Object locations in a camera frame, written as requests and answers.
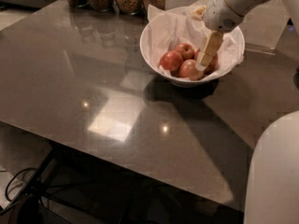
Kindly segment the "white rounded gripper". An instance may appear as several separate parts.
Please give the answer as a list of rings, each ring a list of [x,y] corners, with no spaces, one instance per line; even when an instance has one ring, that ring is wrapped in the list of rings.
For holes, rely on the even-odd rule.
[[[232,32],[244,17],[235,13],[225,0],[209,0],[206,6],[197,7],[191,13],[191,17],[197,21],[204,19],[206,28],[212,30],[196,60],[196,69],[204,71],[220,49],[223,33]]]

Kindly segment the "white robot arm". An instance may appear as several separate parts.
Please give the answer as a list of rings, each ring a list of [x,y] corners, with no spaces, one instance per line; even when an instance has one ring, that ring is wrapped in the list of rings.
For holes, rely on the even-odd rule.
[[[255,7],[270,0],[209,0],[203,20],[211,30],[196,67],[206,68],[225,33]],[[299,30],[299,0],[281,0]],[[299,112],[274,121],[253,152],[243,224],[299,224]]]

